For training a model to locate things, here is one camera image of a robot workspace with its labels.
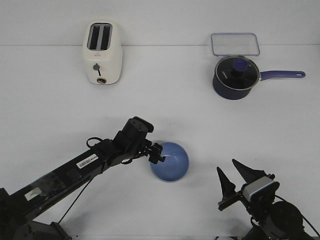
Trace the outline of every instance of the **sticker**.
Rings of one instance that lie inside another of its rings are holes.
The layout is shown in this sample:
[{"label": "sticker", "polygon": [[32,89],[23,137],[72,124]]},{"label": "sticker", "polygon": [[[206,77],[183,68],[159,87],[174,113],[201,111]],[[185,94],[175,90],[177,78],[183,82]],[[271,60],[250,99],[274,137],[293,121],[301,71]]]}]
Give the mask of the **sticker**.
[{"label": "sticker", "polygon": [[85,166],[87,166],[88,164],[92,163],[93,161],[97,160],[98,156],[95,154],[92,154],[91,156],[88,156],[86,159],[78,162],[76,165],[78,168],[82,169]]},{"label": "sticker", "polygon": [[30,201],[31,199],[35,198],[38,195],[41,195],[42,191],[39,187],[36,187],[32,189],[30,192],[26,193],[24,196],[27,201]]}]

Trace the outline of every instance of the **cable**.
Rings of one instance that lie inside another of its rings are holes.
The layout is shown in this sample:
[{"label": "cable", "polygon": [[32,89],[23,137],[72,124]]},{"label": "cable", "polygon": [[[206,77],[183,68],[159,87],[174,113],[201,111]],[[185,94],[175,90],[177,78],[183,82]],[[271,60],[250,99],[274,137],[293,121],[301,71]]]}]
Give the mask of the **cable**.
[{"label": "cable", "polygon": [[[278,195],[275,195],[276,198],[284,201],[284,202],[287,202],[286,200],[284,200],[282,197],[278,196]],[[305,218],[305,216],[302,215],[302,218],[306,221],[307,224],[309,224],[309,226],[313,229],[313,231],[318,235],[318,237],[320,238],[320,234],[317,232],[317,230],[315,229],[314,226],[312,226],[312,224]]]},{"label": "cable", "polygon": [[84,190],[86,189],[86,187],[89,185],[89,183],[91,183],[91,181],[93,180],[93,178],[84,186],[84,188],[81,190],[81,192],[78,194],[78,196],[75,198],[75,200],[73,201],[73,203],[70,205],[70,207],[68,208],[68,210],[65,212],[65,214],[62,216],[62,218],[60,219],[60,221],[58,222],[58,224],[61,223],[62,219],[64,219],[64,217],[67,215],[67,213],[69,212],[69,210],[72,208],[72,206],[75,204],[75,202],[78,200],[78,198],[80,197],[80,195],[84,192]]}]

